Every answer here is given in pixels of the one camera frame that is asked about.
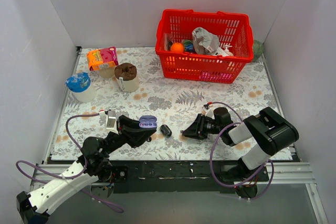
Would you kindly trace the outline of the lavender earbud charging case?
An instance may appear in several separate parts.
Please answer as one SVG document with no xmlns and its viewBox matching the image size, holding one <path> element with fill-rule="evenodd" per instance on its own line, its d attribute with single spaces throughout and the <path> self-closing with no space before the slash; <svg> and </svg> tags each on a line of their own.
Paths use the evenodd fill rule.
<svg viewBox="0 0 336 224">
<path fill-rule="evenodd" d="M 157 128 L 157 118 L 152 115 L 143 115 L 139 118 L 139 127 L 143 129 Z"/>
</svg>

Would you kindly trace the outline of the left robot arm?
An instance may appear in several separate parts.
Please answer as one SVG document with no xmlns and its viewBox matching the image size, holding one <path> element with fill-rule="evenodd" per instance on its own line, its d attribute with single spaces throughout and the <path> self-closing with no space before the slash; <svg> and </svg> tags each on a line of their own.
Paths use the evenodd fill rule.
<svg viewBox="0 0 336 224">
<path fill-rule="evenodd" d="M 109 160 L 112 152 L 127 144 L 137 148 L 151 141 L 157 131 L 157 118 L 143 115 L 138 120 L 124 115 L 118 118 L 112 111 L 100 111 L 106 117 L 109 131 L 105 138 L 90 136 L 79 147 L 81 156 L 61 174 L 31 192 L 16 196 L 17 210 L 23 223 L 46 223 L 49 216 L 67 199 L 95 182 L 113 185 L 127 176 L 127 169 L 113 167 Z"/>
</svg>

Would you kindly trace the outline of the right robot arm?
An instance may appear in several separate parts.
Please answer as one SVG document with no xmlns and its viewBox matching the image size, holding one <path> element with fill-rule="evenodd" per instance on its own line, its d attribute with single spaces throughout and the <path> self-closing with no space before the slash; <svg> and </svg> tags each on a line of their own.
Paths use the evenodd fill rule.
<svg viewBox="0 0 336 224">
<path fill-rule="evenodd" d="M 182 135 L 196 140 L 205 140 L 209 134 L 216 134 L 228 146 L 253 138 L 255 146 L 239 158 L 237 165 L 224 172 L 228 179 L 251 180 L 257 169 L 282 149 L 299 139 L 297 129 L 270 107 L 233 125 L 227 108 L 218 107 L 211 114 L 198 114 L 195 121 Z"/>
</svg>

